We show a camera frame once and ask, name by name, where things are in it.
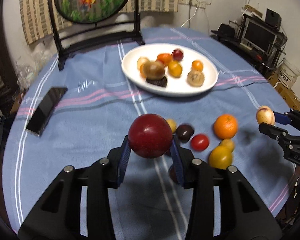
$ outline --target speaker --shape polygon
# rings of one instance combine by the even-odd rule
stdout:
[[[274,27],[277,31],[280,30],[281,26],[281,17],[278,13],[267,9],[266,20],[265,22],[270,26]]]

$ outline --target smartphone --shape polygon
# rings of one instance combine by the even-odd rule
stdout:
[[[48,124],[54,108],[66,92],[66,87],[50,88],[48,93],[43,97],[36,111],[34,111],[34,114],[26,126],[26,130],[37,136],[41,136],[44,128]]]

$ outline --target pink stripe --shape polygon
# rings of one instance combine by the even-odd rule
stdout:
[[[238,79],[238,78],[240,78],[240,77],[237,77],[237,78],[231,78],[231,79],[225,79],[225,80],[223,80],[223,82],[217,83],[216,86],[221,86],[221,85],[224,85],[224,84],[227,84],[227,83],[229,83],[229,84],[237,84],[238,81],[236,81],[235,83],[229,82],[229,81],[233,81],[233,80]],[[242,79],[242,80],[240,80],[240,81],[242,82],[242,81],[246,81],[246,80],[249,80],[249,79],[251,79],[251,80],[253,80],[253,81],[264,80],[264,78],[262,78],[262,77],[260,77],[260,76],[250,76],[250,77],[247,77],[247,78]],[[97,95],[97,94],[99,94],[99,93],[101,93],[101,92],[103,92],[103,91],[105,91],[105,90],[104,90],[104,89],[100,89],[100,90],[97,90],[97,91],[95,91],[95,92],[93,92],[93,93],[91,93],[91,94],[89,94],[89,95],[87,95],[87,96],[84,96],[84,97],[64,99],[64,100],[62,100],[62,101],[59,103],[58,107],[71,105],[71,102],[80,102],[80,101],[83,101],[83,102],[84,102],[85,99],[91,98],[91,97],[93,97],[94,95]],[[128,90],[125,90],[125,91],[119,91],[119,92],[109,92],[109,93],[111,93],[111,94],[113,94],[113,95],[120,95],[120,94],[126,93],[126,92],[128,92]],[[23,108],[20,108],[17,115],[22,115],[22,114],[24,114],[24,112],[27,113],[28,110],[34,111],[35,108],[29,108],[29,107],[23,107]]]
[[[240,81],[235,81],[235,82],[221,82],[221,83],[217,83],[215,86],[221,86],[224,84],[238,84],[242,81],[247,81],[247,80],[251,80],[251,81],[262,81],[265,80],[264,78],[254,78],[254,79],[250,79],[250,78],[245,78],[245,79],[241,79]]]
[[[124,90],[124,91],[118,91],[118,92],[106,92],[106,94],[121,95],[121,94],[128,93],[128,92],[130,92],[130,91],[129,90]],[[78,98],[76,98],[75,100],[73,100],[72,98],[65,99],[65,100],[60,101],[60,103],[58,104],[58,106],[69,105],[72,102],[85,102],[85,101],[89,101],[89,100],[84,100],[84,98],[90,98],[90,97],[92,97],[94,95],[97,95],[99,93],[100,93],[100,90],[96,91],[95,93],[92,93],[91,95],[82,97],[82,99],[78,99]]]
[[[88,98],[91,98],[93,97],[94,95],[97,95],[97,94],[100,94],[102,92],[105,92],[106,90],[105,89],[99,89],[87,96],[84,96],[84,97],[77,97],[77,98],[69,98],[69,99],[63,99],[61,102],[68,102],[68,101],[81,101],[81,100],[85,100],[85,99],[88,99]]]
[[[134,93],[134,94],[128,94],[128,95],[123,95],[123,96],[118,96],[120,99],[124,99],[124,98],[127,98],[127,97],[129,97],[129,96],[135,96],[135,95],[137,95],[138,93]],[[114,93],[105,93],[105,94],[103,94],[103,95],[101,95],[101,96],[98,96],[98,97],[96,97],[96,98],[93,98],[93,99],[90,99],[90,100],[87,100],[87,101],[81,101],[81,102],[75,102],[74,104],[67,104],[67,105],[62,105],[62,106],[72,106],[72,105],[85,105],[85,104],[90,104],[90,103],[93,103],[93,102],[96,102],[96,101],[98,101],[99,99],[101,99],[101,98],[104,98],[104,97],[109,97],[109,96],[113,96],[114,95]]]
[[[56,109],[59,109],[60,107],[64,107],[64,106],[71,106],[71,105],[84,105],[84,104],[89,104],[89,103],[92,103],[92,102],[96,102],[98,101],[99,99],[101,98],[104,98],[104,97],[108,97],[108,96],[113,96],[113,95],[117,95],[120,99],[125,99],[125,98],[128,98],[130,96],[135,96],[135,95],[138,95],[138,93],[133,93],[132,95],[129,93],[127,95],[119,95],[119,94],[122,94],[124,93],[125,91],[121,91],[121,92],[115,92],[115,93],[105,93],[101,96],[98,96],[96,98],[93,98],[93,99],[90,99],[90,100],[87,100],[87,101],[79,101],[79,102],[75,102],[74,104],[71,104],[70,102],[67,103],[67,104],[59,104]],[[19,111],[17,115],[23,115],[23,114],[28,114],[28,111]]]
[[[269,207],[269,209],[272,209],[272,207],[276,204],[276,202],[278,201],[278,199],[281,197],[282,193],[286,190],[286,188],[290,185],[290,183],[293,181],[295,173],[293,174],[293,176],[290,178],[288,184],[284,187],[284,189],[282,190],[282,192],[280,193],[280,195],[277,197],[277,199],[273,202],[273,204]]]
[[[270,212],[273,212],[277,206],[282,202],[282,200],[285,198],[285,196],[287,195],[287,193],[290,190],[290,187],[294,184],[294,180],[292,180],[291,182],[289,182],[290,184],[286,185],[284,187],[284,189],[282,190],[281,194],[279,195],[279,197],[282,195],[281,199],[277,202],[277,204],[273,207],[274,203],[271,205],[271,207],[269,208]]]

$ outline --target orange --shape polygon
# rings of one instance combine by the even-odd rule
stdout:
[[[146,78],[146,75],[143,73],[143,66],[144,66],[144,65],[145,65],[145,64],[142,63],[141,66],[140,66],[140,76],[141,76],[142,78]]]
[[[157,60],[161,61],[166,67],[173,60],[173,58],[170,53],[161,53],[157,56]]]
[[[202,62],[200,60],[195,60],[191,64],[191,69],[202,72],[202,70],[203,70],[203,64],[202,64]]]
[[[213,125],[214,133],[220,139],[231,139],[238,131],[237,119],[230,114],[223,114]]]
[[[209,165],[213,168],[225,170],[232,164],[232,153],[224,145],[217,146],[209,156]]]

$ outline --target dark chocolate piece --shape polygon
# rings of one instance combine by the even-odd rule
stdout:
[[[189,124],[181,124],[176,129],[176,135],[182,143],[186,143],[194,134],[194,129]]]
[[[159,86],[159,87],[167,87],[168,81],[166,76],[164,76],[162,79],[159,80],[151,80],[151,79],[146,79],[146,82],[148,82],[149,84],[153,84],[155,86]]]

